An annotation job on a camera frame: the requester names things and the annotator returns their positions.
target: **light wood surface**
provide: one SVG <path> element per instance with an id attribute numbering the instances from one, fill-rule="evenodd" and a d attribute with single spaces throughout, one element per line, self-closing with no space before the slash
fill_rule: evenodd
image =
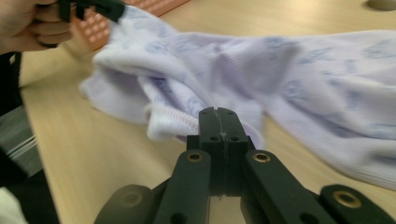
<path id="1" fill-rule="evenodd" d="M 374 11 L 360 0 L 191 0 L 162 19 L 178 30 L 220 35 L 324 35 L 395 29 L 396 11 Z M 91 53 L 75 38 L 58 49 L 26 53 L 23 99 L 62 223 L 93 223 L 110 195 L 129 184 L 154 188 L 172 173 L 185 146 L 152 142 L 146 127 L 113 119 L 78 92 L 92 71 Z M 271 119 L 263 134 L 308 189 L 339 183 L 364 193 L 396 218 L 396 192 L 341 175 Z M 212 199 L 210 223 L 245 223 L 235 198 Z"/>

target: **light purple fabric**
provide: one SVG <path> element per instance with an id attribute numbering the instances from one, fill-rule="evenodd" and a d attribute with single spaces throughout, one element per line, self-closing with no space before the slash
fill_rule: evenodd
<path id="1" fill-rule="evenodd" d="M 93 106 L 146 123 L 151 139 L 197 134 L 198 112 L 214 106 L 235 111 L 264 148 L 268 113 L 338 171 L 396 189 L 394 31 L 180 33 L 128 7 L 94 64 L 80 86 Z"/>

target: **printed pattern on fabric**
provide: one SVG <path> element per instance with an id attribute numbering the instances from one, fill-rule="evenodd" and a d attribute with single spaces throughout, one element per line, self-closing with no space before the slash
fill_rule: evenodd
<path id="1" fill-rule="evenodd" d="M 226 107 L 263 149 L 262 115 L 269 114 L 333 168 L 396 189 L 394 31 L 180 33 L 128 7 L 93 61 L 80 85 L 92 105 L 147 123 L 151 139 L 198 134 L 200 110 Z"/>

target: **black plastic bracket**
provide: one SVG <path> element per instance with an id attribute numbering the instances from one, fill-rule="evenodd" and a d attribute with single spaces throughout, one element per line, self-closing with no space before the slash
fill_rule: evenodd
<path id="1" fill-rule="evenodd" d="M 305 189 L 276 155 L 254 148 L 233 111 L 207 108 L 199 123 L 169 180 L 118 190 L 95 223 L 206 224 L 210 196 L 227 195 L 241 198 L 247 224 L 396 224 L 355 189 Z"/>
<path id="2" fill-rule="evenodd" d="M 104 17 L 118 21 L 125 5 L 120 0 L 58 0 L 59 15 L 63 21 L 70 22 L 72 7 L 76 7 L 77 17 L 84 20 L 85 10 L 89 7 Z"/>

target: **finger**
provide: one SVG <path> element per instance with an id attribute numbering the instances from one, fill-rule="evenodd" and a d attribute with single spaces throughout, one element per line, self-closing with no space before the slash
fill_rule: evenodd
<path id="1" fill-rule="evenodd" d="M 41 42 L 39 42 L 39 44 L 45 48 L 48 48 L 48 49 L 56 49 L 59 46 L 59 44 L 44 44 Z"/>
<path id="2" fill-rule="evenodd" d="M 46 22 L 60 21 L 61 18 L 59 17 L 58 10 L 58 4 L 52 4 L 48 7 L 38 7 L 35 13 L 35 20 Z"/>
<path id="3" fill-rule="evenodd" d="M 64 41 L 67 41 L 71 38 L 72 38 L 71 32 L 66 32 L 66 33 L 57 34 L 57 35 L 39 35 L 37 37 L 37 41 L 44 45 L 51 46 L 54 44 L 63 43 Z"/>
<path id="4" fill-rule="evenodd" d="M 18 52 L 48 49 L 37 42 L 36 35 L 29 32 L 23 32 L 18 36 L 9 38 L 7 44 L 12 51 Z"/>
<path id="5" fill-rule="evenodd" d="M 34 22 L 29 30 L 37 35 L 57 35 L 70 31 L 70 24 L 64 21 Z"/>
<path id="6" fill-rule="evenodd" d="M 50 5 L 56 2 L 57 0 L 8 0 L 5 5 L 15 8 L 21 13 L 29 13 L 36 5 Z"/>

